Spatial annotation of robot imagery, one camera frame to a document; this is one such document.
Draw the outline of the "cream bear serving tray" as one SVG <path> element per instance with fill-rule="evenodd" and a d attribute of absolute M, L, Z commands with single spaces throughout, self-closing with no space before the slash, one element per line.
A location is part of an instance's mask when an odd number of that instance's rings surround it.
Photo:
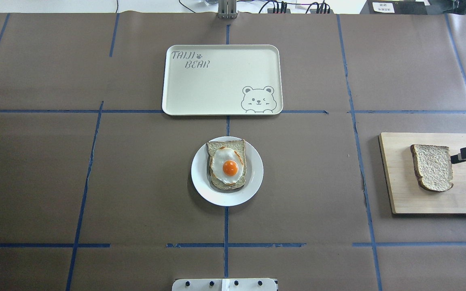
<path fill-rule="evenodd" d="M 274 116 L 284 107 L 279 50 L 268 44 L 173 45 L 161 108 L 170 116 Z"/>

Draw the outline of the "bread slice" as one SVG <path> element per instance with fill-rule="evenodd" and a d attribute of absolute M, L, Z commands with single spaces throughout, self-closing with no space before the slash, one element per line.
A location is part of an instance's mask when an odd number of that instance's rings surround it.
<path fill-rule="evenodd" d="M 442 193 L 453 188 L 453 168 L 449 147 L 412 144 L 413 168 L 418 184 L 430 192 Z"/>
<path fill-rule="evenodd" d="M 226 186 L 219 180 L 215 179 L 211 175 L 211 170 L 210 170 L 210 160 L 212 155 L 215 153 L 215 151 L 221 147 L 228 147 L 233 150 L 235 150 L 238 154 L 240 154 L 242 160 L 244 161 L 244 175 L 240 178 L 239 182 L 236 184 L 233 184 L 233 186 Z M 245 184 L 245 171 L 246 171 L 246 155 L 245 155 L 245 150 L 246 150 L 246 142 L 245 140 L 232 140 L 232 141 L 210 141 L 207 142 L 207 150 L 209 154 L 209 173 L 212 179 L 212 184 L 216 188 L 220 190 L 234 190 L 237 188 L 240 188 L 244 186 Z"/>

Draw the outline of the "white round plate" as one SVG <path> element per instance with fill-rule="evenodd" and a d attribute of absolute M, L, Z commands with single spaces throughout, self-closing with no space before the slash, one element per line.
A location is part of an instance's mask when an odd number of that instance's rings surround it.
<path fill-rule="evenodd" d="M 232 141 L 241 140 L 236 137 L 219 137 L 211 141 Z M 209 154 L 207 143 L 196 153 L 192 162 L 192 181 L 200 193 L 207 201 L 218 206 L 236 206 L 251 199 L 260 188 L 264 166 L 259 153 L 255 148 L 246 142 L 246 171 L 244 186 L 234 190 L 220 190 L 213 186 L 209 173 Z"/>

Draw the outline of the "aluminium frame post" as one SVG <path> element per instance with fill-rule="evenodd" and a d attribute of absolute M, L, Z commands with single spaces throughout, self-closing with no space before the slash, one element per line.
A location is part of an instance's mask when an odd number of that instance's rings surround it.
<path fill-rule="evenodd" d="M 218 18 L 235 19 L 238 17 L 236 0 L 219 0 L 218 1 Z"/>

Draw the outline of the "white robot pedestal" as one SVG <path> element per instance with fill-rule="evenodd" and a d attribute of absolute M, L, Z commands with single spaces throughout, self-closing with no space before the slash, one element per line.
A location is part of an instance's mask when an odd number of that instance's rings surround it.
<path fill-rule="evenodd" d="M 185 278 L 172 284 L 172 291 L 278 291 L 273 278 Z"/>

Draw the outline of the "fried egg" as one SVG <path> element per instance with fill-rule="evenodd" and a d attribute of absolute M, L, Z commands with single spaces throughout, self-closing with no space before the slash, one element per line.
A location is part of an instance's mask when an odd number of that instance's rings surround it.
<path fill-rule="evenodd" d="M 233 186 L 244 175 L 244 161 L 235 150 L 221 147 L 211 157 L 210 170 L 212 177 L 226 186 Z"/>

